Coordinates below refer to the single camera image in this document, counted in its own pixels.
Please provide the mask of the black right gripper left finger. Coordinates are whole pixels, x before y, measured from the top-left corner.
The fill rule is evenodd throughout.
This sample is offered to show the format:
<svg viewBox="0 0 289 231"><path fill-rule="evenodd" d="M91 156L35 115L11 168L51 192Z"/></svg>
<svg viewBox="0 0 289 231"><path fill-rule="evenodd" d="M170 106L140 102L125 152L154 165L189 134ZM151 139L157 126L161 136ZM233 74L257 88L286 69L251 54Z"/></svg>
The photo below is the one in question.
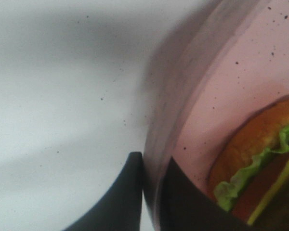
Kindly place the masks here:
<svg viewBox="0 0 289 231"><path fill-rule="evenodd" d="M143 157L131 152L103 197L67 231L138 231L142 212Z"/></svg>

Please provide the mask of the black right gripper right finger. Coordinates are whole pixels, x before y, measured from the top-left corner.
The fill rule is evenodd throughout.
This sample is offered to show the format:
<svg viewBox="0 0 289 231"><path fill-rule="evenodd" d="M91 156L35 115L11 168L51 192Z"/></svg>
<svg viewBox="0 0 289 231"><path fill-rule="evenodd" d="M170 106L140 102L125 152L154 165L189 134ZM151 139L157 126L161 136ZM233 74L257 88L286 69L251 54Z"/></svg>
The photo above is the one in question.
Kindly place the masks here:
<svg viewBox="0 0 289 231"><path fill-rule="evenodd" d="M160 199L162 231L254 231L207 198L171 159Z"/></svg>

